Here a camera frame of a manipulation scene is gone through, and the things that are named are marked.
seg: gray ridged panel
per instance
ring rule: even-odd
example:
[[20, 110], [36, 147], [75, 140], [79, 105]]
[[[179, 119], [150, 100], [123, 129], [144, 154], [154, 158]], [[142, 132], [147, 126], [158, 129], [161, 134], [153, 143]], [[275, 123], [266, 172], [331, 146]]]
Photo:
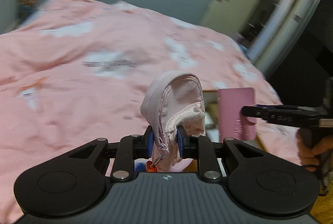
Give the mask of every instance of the gray ridged panel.
[[140, 173], [132, 182], [115, 184], [91, 210], [69, 218], [26, 215], [17, 224], [317, 224], [311, 216], [264, 219], [242, 210], [222, 186], [198, 180], [194, 173]]

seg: metal screw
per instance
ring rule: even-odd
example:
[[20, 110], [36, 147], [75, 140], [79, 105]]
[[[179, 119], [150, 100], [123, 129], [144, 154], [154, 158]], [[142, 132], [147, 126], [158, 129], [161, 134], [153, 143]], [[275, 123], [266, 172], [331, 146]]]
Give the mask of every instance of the metal screw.
[[215, 180], [219, 178], [221, 175], [215, 170], [209, 170], [205, 172], [204, 176], [208, 179]]
[[112, 174], [112, 176], [117, 179], [126, 179], [129, 176], [129, 173], [125, 170], [117, 170]]

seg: pink blanket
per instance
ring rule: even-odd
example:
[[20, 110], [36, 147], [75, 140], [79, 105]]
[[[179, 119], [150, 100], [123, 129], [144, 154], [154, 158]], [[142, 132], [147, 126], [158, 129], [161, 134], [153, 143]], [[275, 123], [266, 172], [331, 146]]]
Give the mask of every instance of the pink blanket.
[[[143, 134], [151, 81], [187, 69], [204, 90], [254, 87], [280, 104], [229, 37], [119, 2], [50, 0], [29, 25], [0, 36], [0, 223], [22, 215], [13, 185], [24, 170], [98, 137]], [[295, 129], [257, 124], [265, 148], [299, 163]]]

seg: zippered pouch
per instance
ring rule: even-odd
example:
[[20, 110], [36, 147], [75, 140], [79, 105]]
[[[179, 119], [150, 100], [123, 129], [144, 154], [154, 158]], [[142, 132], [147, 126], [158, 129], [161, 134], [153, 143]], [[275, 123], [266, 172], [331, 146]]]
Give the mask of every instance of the zippered pouch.
[[200, 81], [190, 73], [170, 71], [153, 80], [140, 107], [152, 126], [152, 162], [159, 172], [180, 172], [192, 159], [181, 159], [177, 146], [177, 126], [187, 135], [205, 135], [204, 98]]

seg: human hand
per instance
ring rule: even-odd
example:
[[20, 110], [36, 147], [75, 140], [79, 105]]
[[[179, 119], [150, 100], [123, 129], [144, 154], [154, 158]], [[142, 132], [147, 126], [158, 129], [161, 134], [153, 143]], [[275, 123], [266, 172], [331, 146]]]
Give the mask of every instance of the human hand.
[[[316, 155], [322, 154], [327, 150], [333, 149], [333, 136], [324, 137], [317, 145], [312, 149], [307, 147], [302, 140], [302, 137], [297, 132], [297, 146], [299, 149], [299, 158], [302, 161], [302, 165], [319, 165], [319, 159], [315, 158]], [[315, 168], [307, 168], [309, 171], [315, 171]]]

